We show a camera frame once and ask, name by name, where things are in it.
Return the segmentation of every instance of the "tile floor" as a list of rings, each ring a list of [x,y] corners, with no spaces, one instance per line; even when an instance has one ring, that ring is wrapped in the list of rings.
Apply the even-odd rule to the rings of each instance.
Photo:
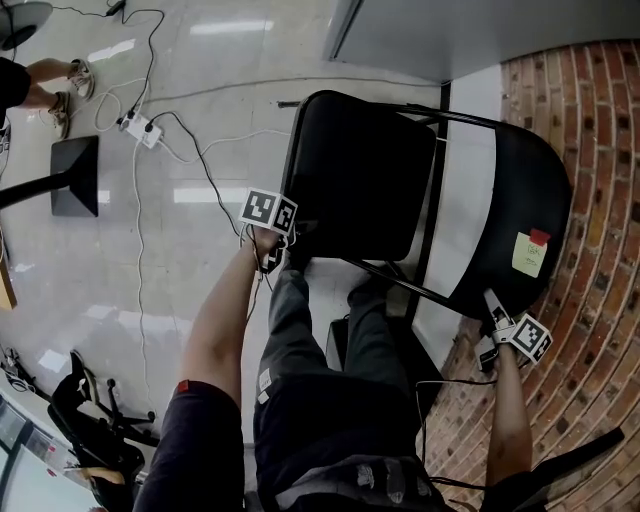
[[[89,12],[107,9],[99,0],[53,3]],[[151,77],[152,100],[144,113],[151,116],[176,110],[201,146],[265,128],[289,132],[295,111],[278,109],[276,101],[300,100],[319,89],[376,101],[439,103],[437,87],[331,79],[425,84],[384,70],[323,61],[334,0],[130,0],[127,9],[152,7],[164,9],[166,19],[153,39],[157,60]],[[147,37],[156,19],[156,14],[140,13],[130,25],[122,26],[118,19],[54,11],[46,25],[19,47],[17,60],[29,64],[45,57],[94,59],[96,93],[100,93],[144,77],[149,63]],[[97,60],[105,55],[112,56]],[[327,78],[268,82],[305,76]],[[267,83],[228,87],[251,81]],[[47,86],[50,90],[60,87],[67,85],[52,82]],[[129,106],[141,87],[138,82],[114,92]],[[107,126],[115,115],[111,101],[106,100],[99,126]],[[71,137],[95,133],[96,104],[74,117]],[[3,187],[46,175],[53,142],[52,128],[37,113],[12,109],[9,117],[13,142]],[[49,122],[46,115],[43,120]],[[175,123],[167,118],[162,124],[165,141],[179,155],[193,158],[190,140]],[[207,153],[233,215],[241,201],[238,189],[279,189],[287,146],[286,136],[261,134],[220,144]],[[117,129],[100,135],[97,219],[53,217],[46,195],[2,212],[18,306],[0,312],[0,342],[19,351],[25,366],[49,392],[69,369],[64,359],[69,350],[77,348],[101,382],[109,377],[117,380],[127,410],[154,408],[161,419],[176,383],[191,322],[238,241],[219,206],[212,202],[213,193],[200,164],[183,165],[160,147],[140,149],[137,176],[145,243],[142,303],[148,396],[138,329],[133,148],[134,140]],[[414,242],[409,263],[417,260],[418,237]],[[330,321],[347,312],[346,295],[359,277],[359,271],[336,261],[319,261],[312,267],[311,310],[314,334],[321,345]],[[245,341],[245,442],[253,439],[254,382],[266,342],[268,301],[269,290],[263,287]]]

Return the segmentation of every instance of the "chair seat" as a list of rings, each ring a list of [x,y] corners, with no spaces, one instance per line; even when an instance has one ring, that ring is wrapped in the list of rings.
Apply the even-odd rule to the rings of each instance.
[[[492,288],[514,316],[540,296],[562,249],[571,206],[564,165],[540,137],[514,126],[496,129],[496,173],[487,222],[462,279],[451,294],[457,311],[483,318],[484,290]],[[512,257],[518,233],[542,231],[549,238],[537,277],[516,270]]]
[[[282,193],[298,204],[296,247],[315,257],[405,258],[425,200],[435,133],[334,91],[307,98],[294,126]]]

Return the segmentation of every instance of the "extension cord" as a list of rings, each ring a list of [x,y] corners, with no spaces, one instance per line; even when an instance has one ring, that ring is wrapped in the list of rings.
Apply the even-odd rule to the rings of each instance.
[[[149,120],[146,117],[136,114],[132,119],[125,117],[120,127],[133,135],[136,140],[149,149],[152,149],[162,137],[162,130],[154,124],[151,126],[151,130],[147,131],[146,127],[148,125]]]

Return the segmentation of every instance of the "sticky note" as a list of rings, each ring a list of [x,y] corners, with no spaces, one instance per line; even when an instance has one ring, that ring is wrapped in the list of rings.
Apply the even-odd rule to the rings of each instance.
[[[511,266],[528,276],[538,277],[545,254],[547,254],[547,244],[537,245],[529,239],[529,235],[518,233]]]

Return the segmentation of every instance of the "wall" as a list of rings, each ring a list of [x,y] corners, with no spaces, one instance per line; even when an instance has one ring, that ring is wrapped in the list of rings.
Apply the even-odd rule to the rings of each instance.
[[[556,512],[640,507],[639,54],[637,42],[595,43],[502,68],[503,120],[549,141],[574,188],[561,258],[531,308],[554,338],[541,363],[523,370],[535,461],[617,425],[626,436]],[[448,377],[481,378],[477,327],[461,323]],[[490,389],[443,390],[427,419],[429,474],[484,483],[492,402]],[[477,491],[443,490],[480,504]]]

